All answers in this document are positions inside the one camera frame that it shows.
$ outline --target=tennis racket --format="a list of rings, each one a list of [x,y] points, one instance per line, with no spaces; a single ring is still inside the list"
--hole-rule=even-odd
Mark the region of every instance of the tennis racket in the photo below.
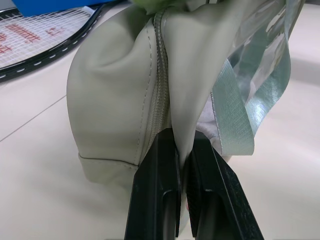
[[[78,46],[116,2],[23,17],[0,11],[0,83],[30,73]]]

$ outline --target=zipper teeth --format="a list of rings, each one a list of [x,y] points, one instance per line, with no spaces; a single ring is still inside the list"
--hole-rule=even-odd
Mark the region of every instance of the zipper teeth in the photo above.
[[[156,135],[165,127],[167,121],[167,113],[169,111],[169,88],[168,88],[168,56],[162,38],[161,21],[165,13],[165,9],[156,13],[153,20],[153,26],[156,36],[157,50],[157,85],[156,100],[154,106],[154,115],[152,118],[152,129],[148,150],[151,147]]]

